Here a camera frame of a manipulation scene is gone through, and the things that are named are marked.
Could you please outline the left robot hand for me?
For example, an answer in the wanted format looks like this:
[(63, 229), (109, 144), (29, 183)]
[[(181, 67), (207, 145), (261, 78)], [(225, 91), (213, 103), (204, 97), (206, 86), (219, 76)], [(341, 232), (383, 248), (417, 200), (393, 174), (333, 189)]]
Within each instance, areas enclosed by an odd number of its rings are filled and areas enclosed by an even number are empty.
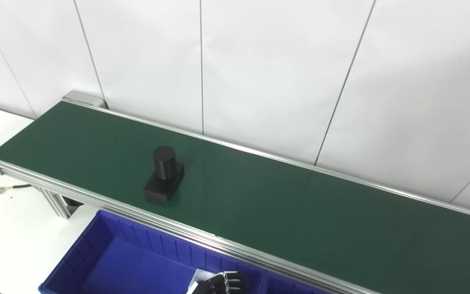
[(199, 281), (193, 294), (248, 294), (246, 279), (237, 271), (220, 272)]

